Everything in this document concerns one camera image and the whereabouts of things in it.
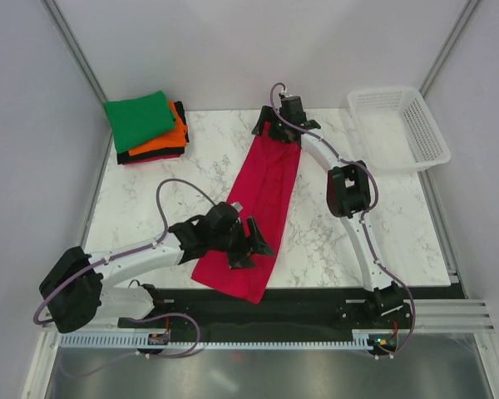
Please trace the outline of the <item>red t-shirt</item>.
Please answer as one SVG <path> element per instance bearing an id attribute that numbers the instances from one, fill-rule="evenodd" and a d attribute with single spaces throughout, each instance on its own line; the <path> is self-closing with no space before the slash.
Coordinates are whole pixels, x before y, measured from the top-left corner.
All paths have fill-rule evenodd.
<path id="1" fill-rule="evenodd" d="M 300 159 L 297 145 L 272 139 L 270 130 L 266 122 L 262 134 L 254 138 L 228 201 L 243 206 L 242 218 L 254 218 L 275 255 L 254 255 L 253 268 L 231 269 L 225 254 L 210 251 L 191 275 L 197 283 L 251 303 L 261 301 L 273 272 Z"/>

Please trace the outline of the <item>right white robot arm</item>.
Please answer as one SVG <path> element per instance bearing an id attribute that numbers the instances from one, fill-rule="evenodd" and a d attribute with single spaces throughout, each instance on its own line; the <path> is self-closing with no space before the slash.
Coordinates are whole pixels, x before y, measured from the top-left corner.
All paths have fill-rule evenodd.
<path id="1" fill-rule="evenodd" d="M 319 135 L 320 125 L 307 120 L 304 112 L 295 114 L 298 129 L 285 124 L 271 106 L 261 108 L 253 135 L 267 134 L 271 139 L 296 144 L 309 154 L 327 174 L 326 203 L 332 216 L 346 229 L 361 269 L 366 292 L 364 317 L 377 328 L 385 326 L 404 303 L 398 282 L 383 266 L 381 251 L 373 233 L 369 212 L 378 190 L 370 185 L 371 175 L 362 161 L 347 161 L 333 145 Z"/>

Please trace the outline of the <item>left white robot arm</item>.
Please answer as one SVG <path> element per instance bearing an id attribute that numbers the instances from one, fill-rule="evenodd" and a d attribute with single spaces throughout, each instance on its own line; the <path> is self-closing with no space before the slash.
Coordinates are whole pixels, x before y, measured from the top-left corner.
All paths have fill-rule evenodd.
<path id="1" fill-rule="evenodd" d="M 227 256 L 231 268 L 255 266 L 254 255 L 274 251 L 250 217 L 212 220 L 196 215 L 168 227 L 151 239 L 117 252 L 87 254 L 80 246 L 67 249 L 39 285 L 42 303 L 32 320 L 54 324 L 60 333 L 85 327 L 101 314 L 102 294 L 141 274 L 201 259 L 216 251 Z"/>

